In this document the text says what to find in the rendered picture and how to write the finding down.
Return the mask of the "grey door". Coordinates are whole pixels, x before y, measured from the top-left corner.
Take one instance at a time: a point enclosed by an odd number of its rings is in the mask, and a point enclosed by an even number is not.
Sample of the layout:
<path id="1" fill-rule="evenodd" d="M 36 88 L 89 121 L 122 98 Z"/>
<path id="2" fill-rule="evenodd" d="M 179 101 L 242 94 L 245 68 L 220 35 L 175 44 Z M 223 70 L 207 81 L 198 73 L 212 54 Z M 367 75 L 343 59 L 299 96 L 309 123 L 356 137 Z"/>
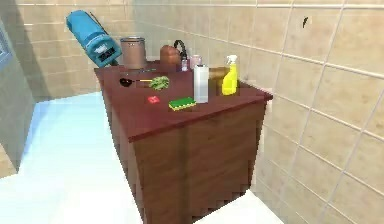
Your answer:
<path id="1" fill-rule="evenodd" d="M 16 174 L 25 149 L 35 100 L 13 49 L 8 31 L 0 20 L 0 171 Z"/>

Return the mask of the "green lettuce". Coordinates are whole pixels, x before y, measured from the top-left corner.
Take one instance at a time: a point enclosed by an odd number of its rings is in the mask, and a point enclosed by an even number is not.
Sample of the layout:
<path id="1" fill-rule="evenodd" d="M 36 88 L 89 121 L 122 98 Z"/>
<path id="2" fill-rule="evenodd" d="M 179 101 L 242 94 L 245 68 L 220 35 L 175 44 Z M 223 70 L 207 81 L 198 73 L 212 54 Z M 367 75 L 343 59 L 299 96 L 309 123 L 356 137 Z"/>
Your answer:
<path id="1" fill-rule="evenodd" d="M 163 90 L 169 87 L 169 78 L 167 76 L 155 77 L 149 83 L 149 86 L 154 90 Z"/>

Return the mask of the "brown bread loaf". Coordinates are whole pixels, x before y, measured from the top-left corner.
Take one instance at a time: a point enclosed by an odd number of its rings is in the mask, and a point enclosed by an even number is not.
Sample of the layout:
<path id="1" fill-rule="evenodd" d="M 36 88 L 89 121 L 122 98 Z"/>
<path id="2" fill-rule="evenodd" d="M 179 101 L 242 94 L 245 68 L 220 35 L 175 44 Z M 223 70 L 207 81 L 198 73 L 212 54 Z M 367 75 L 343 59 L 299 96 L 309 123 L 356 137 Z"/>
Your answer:
<path id="1" fill-rule="evenodd" d="M 181 56 L 180 51 L 170 45 L 164 45 L 160 49 L 160 62 L 162 64 L 180 65 Z"/>

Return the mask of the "yellow spray bottle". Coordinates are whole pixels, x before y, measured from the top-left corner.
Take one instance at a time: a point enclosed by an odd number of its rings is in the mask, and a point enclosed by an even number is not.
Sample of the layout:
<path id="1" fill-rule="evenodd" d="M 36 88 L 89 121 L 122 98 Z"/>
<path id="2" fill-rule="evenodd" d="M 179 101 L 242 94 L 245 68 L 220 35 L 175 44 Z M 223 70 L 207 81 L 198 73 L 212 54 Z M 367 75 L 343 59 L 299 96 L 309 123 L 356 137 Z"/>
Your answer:
<path id="1" fill-rule="evenodd" d="M 237 64 L 236 64 L 237 56 L 236 55 L 228 55 L 227 56 L 227 64 L 229 65 L 229 72 L 224 76 L 222 82 L 222 94 L 223 95 L 232 95 L 237 90 Z"/>

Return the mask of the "brown metal pot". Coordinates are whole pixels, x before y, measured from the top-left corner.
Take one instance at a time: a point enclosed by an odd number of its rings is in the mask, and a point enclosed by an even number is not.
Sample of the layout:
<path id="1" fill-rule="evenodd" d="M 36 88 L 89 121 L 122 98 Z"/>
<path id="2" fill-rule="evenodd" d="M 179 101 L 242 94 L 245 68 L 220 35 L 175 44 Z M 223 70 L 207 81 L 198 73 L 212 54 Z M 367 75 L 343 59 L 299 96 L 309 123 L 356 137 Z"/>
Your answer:
<path id="1" fill-rule="evenodd" d="M 145 39 L 129 36 L 120 39 L 123 64 L 128 69 L 142 69 L 146 66 Z"/>

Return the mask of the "brown wooden counter cabinet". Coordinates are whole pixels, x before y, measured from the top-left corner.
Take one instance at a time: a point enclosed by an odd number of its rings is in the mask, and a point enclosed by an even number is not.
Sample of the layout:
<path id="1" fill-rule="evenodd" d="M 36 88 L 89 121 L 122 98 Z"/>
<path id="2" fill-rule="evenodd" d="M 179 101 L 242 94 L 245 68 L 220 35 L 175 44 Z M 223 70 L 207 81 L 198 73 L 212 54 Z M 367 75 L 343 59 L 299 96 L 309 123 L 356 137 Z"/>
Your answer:
<path id="1" fill-rule="evenodd" d="M 224 96 L 209 83 L 207 103 L 173 111 L 193 94 L 193 74 L 157 61 L 145 71 L 98 68 L 118 158 L 143 224 L 193 224 L 251 186 L 260 132 L 272 95 L 240 83 Z M 167 76 L 169 87 L 123 87 L 121 78 Z M 159 103 L 150 104 L 149 96 Z"/>

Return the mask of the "black ladle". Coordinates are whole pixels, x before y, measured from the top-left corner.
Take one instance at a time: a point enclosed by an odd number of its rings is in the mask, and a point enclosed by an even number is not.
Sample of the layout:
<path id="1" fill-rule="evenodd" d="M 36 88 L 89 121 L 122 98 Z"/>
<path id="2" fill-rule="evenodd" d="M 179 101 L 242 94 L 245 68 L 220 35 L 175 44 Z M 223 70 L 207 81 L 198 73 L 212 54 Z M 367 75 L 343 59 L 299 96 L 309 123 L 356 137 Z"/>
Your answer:
<path id="1" fill-rule="evenodd" d="M 151 79 L 128 79 L 128 78 L 121 78 L 119 80 L 119 83 L 123 87 L 145 87 L 148 86 L 152 82 Z"/>

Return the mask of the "black curved faucet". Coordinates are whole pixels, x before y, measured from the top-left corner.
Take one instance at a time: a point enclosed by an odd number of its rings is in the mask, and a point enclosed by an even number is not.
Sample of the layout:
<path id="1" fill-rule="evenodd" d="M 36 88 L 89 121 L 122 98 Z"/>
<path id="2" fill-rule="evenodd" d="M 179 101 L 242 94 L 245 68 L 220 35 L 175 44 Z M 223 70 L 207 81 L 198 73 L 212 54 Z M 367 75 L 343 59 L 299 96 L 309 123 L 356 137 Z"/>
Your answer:
<path id="1" fill-rule="evenodd" d="M 178 49 L 180 48 L 181 50 L 179 51 L 181 59 L 187 59 L 187 51 L 185 48 L 185 44 L 182 40 L 175 40 L 174 42 L 174 48 Z"/>

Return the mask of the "green yellow sponge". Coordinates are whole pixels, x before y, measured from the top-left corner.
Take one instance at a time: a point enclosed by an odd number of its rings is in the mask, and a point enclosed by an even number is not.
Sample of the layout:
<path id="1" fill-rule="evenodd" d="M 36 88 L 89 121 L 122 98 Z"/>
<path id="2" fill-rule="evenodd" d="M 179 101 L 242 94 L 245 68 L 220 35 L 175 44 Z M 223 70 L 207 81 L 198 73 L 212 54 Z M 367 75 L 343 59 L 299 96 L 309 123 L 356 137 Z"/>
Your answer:
<path id="1" fill-rule="evenodd" d="M 172 100 L 168 103 L 168 106 L 173 110 L 182 110 L 185 108 L 193 107 L 196 105 L 196 102 L 193 98 L 191 97 L 184 97 L 184 98 L 179 98 Z"/>

